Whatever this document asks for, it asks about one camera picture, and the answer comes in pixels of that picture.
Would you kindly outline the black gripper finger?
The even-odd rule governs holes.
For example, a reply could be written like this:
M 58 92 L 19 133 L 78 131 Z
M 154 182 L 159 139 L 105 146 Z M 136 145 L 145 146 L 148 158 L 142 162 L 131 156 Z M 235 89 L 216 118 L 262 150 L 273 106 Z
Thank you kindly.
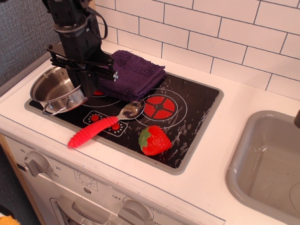
M 66 68 L 69 79 L 71 80 L 72 84 L 74 87 L 78 87 L 80 85 L 80 80 L 79 80 L 79 70 L 71 69 L 71 68 Z
M 85 70 L 80 71 L 78 76 L 86 98 L 90 98 L 98 89 L 99 79 L 94 73 Z

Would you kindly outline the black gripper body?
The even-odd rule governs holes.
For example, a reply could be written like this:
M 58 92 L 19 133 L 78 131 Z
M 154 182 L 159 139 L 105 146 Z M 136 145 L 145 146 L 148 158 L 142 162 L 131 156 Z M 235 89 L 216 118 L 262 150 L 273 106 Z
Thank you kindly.
M 97 77 L 116 81 L 113 58 L 101 49 L 98 32 L 88 27 L 76 31 L 59 31 L 61 42 L 49 44 L 46 49 L 53 57 L 52 63 L 74 71 L 93 72 Z

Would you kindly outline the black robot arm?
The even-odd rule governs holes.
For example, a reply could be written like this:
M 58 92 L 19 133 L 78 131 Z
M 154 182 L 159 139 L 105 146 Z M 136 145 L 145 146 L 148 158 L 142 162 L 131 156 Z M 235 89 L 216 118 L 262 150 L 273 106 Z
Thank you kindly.
M 101 79 L 116 81 L 113 58 L 101 49 L 102 40 L 97 17 L 90 8 L 92 0 L 42 0 L 53 17 L 53 28 L 61 42 L 49 44 L 54 66 L 65 68 L 74 86 L 86 97 L 98 90 Z

